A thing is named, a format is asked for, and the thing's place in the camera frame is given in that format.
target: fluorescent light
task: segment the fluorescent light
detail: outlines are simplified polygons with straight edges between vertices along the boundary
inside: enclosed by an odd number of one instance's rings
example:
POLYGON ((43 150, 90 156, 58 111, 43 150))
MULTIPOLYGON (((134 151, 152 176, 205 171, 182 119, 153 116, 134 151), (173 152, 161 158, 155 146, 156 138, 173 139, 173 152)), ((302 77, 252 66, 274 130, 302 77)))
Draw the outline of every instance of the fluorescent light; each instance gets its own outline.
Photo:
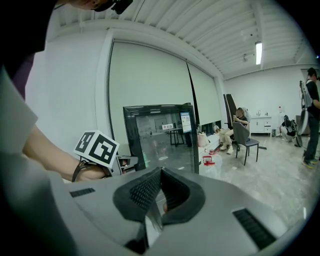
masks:
POLYGON ((164 157, 160 157, 159 160, 165 160, 167 158, 168 158, 167 156, 164 156, 164 157))
POLYGON ((261 58, 262 58, 262 42, 256 42, 255 43, 255 64, 260 65, 261 64, 261 58))

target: hand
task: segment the hand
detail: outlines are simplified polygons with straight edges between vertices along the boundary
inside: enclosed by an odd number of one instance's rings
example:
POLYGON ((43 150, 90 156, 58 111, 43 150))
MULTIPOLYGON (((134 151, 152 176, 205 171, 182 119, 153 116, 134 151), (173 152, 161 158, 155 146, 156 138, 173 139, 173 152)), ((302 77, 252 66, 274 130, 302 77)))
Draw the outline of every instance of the hand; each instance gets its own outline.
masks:
POLYGON ((98 180, 105 177, 106 173, 111 176, 107 168, 98 165, 91 165, 79 172, 78 176, 76 177, 76 181, 81 182, 98 180))

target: roller blind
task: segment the roller blind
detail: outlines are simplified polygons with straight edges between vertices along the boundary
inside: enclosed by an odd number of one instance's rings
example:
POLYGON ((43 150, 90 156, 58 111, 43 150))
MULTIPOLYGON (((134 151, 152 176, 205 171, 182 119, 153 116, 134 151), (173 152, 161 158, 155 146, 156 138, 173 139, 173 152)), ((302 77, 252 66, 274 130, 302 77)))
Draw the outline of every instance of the roller blind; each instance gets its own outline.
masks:
POLYGON ((123 107, 193 103, 186 62, 146 46, 115 42, 109 75, 110 116, 119 154, 130 154, 123 107))
POLYGON ((194 87, 200 125, 221 120, 218 92, 212 77, 188 64, 194 87))

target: person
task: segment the person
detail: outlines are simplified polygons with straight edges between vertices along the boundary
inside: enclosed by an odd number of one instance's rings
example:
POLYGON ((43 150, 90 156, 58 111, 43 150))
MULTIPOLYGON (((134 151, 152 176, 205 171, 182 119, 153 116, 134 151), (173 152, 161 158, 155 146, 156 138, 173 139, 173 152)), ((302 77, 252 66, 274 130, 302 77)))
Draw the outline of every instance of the person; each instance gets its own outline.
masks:
MULTIPOLYGON (((19 24, 19 33, 5 31, 7 40, 2 47, 6 49, 3 66, 23 98, 35 53, 45 49, 47 28, 55 6, 71 4, 80 9, 101 12, 110 7, 107 3, 108 0, 46 0, 40 4, 33 0, 19 2, 15 12, 26 22, 19 24)), ((69 181, 79 163, 78 159, 56 147, 36 125, 23 147, 23 153, 42 164, 46 170, 56 171, 69 181)), ((105 171, 97 165, 88 166, 80 171, 77 181, 103 178, 105 171)))
POLYGON ((296 131, 292 129, 292 122, 289 120, 287 115, 284 116, 284 121, 280 126, 280 133, 284 137, 283 140, 286 142, 292 142, 296 136, 296 131))
POLYGON ((310 140, 304 153, 302 164, 308 169, 312 169, 318 163, 315 159, 317 145, 319 140, 319 120, 320 120, 320 101, 319 93, 316 85, 317 72, 313 67, 308 69, 308 77, 306 81, 306 88, 312 98, 312 105, 308 107, 308 125, 310 129, 310 140))
MULTIPOLYGON (((234 122, 239 122, 242 125, 244 125, 244 127, 247 127, 248 120, 245 117, 244 110, 241 107, 239 107, 236 110, 236 115, 233 116, 233 121, 234 122)), ((231 138, 230 138, 230 136, 233 135, 233 134, 234 134, 234 130, 233 129, 229 129, 229 128, 228 129, 222 129, 219 132, 220 143, 223 143, 223 145, 220 148, 220 150, 226 150, 227 147, 229 146, 229 149, 228 149, 228 151, 226 153, 230 154, 230 155, 234 152, 234 149, 232 147, 232 141, 231 141, 231 138)))

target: bag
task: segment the bag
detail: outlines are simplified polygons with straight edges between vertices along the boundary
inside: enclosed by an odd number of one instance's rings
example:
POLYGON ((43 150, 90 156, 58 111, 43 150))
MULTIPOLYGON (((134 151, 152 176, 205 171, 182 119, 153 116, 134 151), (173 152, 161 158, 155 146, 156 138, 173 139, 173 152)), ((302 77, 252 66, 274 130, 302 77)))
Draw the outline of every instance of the bag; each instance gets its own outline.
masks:
POLYGON ((207 138, 207 135, 204 132, 198 132, 197 139, 198 139, 198 146, 200 148, 204 148, 206 145, 210 144, 207 138))

